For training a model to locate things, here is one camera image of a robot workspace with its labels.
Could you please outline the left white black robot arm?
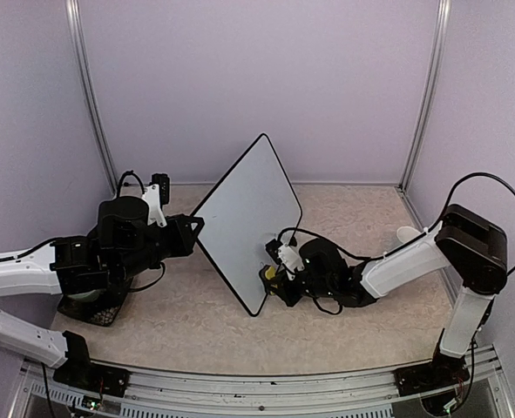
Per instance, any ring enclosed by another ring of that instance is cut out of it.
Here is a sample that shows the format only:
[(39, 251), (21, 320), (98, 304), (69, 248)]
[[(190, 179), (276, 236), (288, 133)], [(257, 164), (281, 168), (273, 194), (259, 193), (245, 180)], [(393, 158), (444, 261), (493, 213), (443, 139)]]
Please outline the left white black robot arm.
[[(0, 257), (0, 297), (58, 295), (58, 311), (76, 320), (109, 326), (133, 279), (166, 269), (167, 258), (186, 257), (204, 226), (201, 217), (166, 217), (160, 202), (122, 196), (104, 201), (87, 235), (48, 239), (23, 253)], [(51, 331), (0, 310), (0, 346), (39, 361), (53, 379), (100, 396), (122, 397), (130, 373), (91, 359), (86, 340), (71, 331)]]

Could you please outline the white whiteboard black frame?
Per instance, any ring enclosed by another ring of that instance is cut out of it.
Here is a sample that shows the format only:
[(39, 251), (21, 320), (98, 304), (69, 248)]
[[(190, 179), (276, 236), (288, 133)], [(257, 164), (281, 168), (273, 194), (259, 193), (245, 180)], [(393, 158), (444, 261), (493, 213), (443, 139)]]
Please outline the white whiteboard black frame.
[(201, 251), (246, 313), (258, 316), (267, 298), (259, 271), (272, 262), (265, 245), (302, 220), (300, 200), (267, 134), (236, 159), (192, 215), (204, 219)]

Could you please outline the yellow black whiteboard eraser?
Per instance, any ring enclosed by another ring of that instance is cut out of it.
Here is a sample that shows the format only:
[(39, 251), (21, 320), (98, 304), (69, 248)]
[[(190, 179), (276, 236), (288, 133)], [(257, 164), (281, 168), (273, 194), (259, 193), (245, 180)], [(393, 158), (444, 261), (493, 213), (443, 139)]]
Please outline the yellow black whiteboard eraser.
[(276, 268), (274, 266), (264, 266), (259, 271), (259, 277), (263, 282), (273, 280), (276, 275)]

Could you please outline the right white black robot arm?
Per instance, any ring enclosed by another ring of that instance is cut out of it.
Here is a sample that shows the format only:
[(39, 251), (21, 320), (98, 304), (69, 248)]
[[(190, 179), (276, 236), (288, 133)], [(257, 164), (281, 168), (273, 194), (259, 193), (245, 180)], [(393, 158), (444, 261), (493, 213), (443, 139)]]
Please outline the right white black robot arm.
[(301, 247), (272, 239), (266, 251), (273, 265), (259, 277), (267, 293), (293, 307), (303, 297), (334, 300), (340, 309), (362, 308), (436, 270), (452, 267), (463, 285), (432, 359), (400, 367), (394, 375), (401, 396), (468, 381), (465, 355), (507, 281), (505, 231), (460, 206), (444, 209), (440, 220), (397, 249), (350, 266), (334, 242), (314, 235)]

